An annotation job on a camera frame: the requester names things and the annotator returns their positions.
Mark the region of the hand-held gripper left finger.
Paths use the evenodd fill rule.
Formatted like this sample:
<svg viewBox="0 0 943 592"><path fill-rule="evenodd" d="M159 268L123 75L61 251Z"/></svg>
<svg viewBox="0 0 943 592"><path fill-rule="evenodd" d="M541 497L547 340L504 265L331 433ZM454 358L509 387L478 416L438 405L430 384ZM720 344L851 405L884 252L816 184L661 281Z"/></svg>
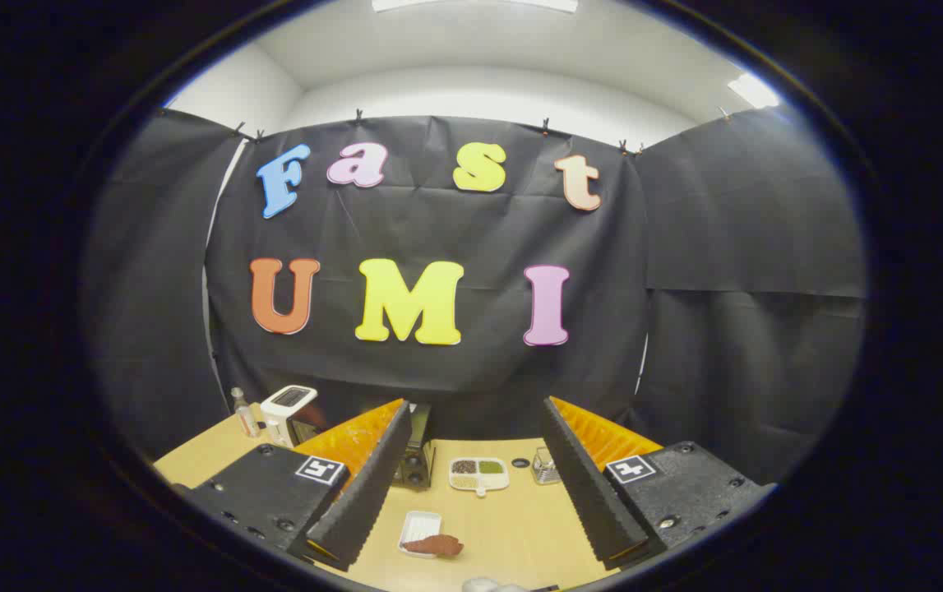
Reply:
<svg viewBox="0 0 943 592"><path fill-rule="evenodd" d="M361 554L411 435L407 400L294 449L261 443L179 494L239 536L346 571Z"/></svg>

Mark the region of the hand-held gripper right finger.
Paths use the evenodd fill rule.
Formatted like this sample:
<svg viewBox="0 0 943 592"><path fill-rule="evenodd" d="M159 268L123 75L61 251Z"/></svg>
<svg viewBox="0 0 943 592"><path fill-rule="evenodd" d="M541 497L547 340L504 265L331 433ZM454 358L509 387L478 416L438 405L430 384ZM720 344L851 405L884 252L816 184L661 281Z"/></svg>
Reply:
<svg viewBox="0 0 943 592"><path fill-rule="evenodd" d="M549 397L540 428L595 557L624 569L695 542L774 490L698 443L670 446Z"/></svg>

